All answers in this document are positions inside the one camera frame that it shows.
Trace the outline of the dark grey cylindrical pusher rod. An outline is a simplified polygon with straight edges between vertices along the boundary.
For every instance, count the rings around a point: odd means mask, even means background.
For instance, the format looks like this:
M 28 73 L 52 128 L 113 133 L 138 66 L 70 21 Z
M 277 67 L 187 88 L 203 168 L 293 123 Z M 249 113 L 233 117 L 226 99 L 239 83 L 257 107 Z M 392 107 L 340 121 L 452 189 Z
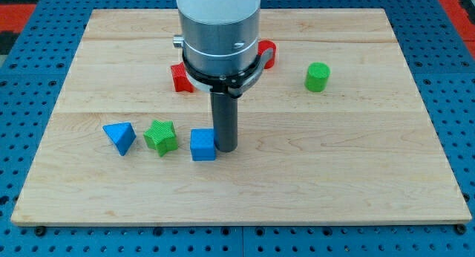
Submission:
M 210 94 L 214 144 L 221 152 L 232 152 L 238 146 L 238 103 L 227 94 Z

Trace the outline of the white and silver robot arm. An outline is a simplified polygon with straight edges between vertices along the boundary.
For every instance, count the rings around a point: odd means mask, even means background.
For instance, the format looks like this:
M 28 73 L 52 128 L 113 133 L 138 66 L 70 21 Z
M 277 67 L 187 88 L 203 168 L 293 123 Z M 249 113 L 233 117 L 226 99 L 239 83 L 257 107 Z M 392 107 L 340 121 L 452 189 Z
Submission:
M 238 146 L 238 98 L 260 78 L 273 49 L 258 51 L 261 0 L 175 0 L 181 49 L 190 83 L 209 93 L 214 145 Z

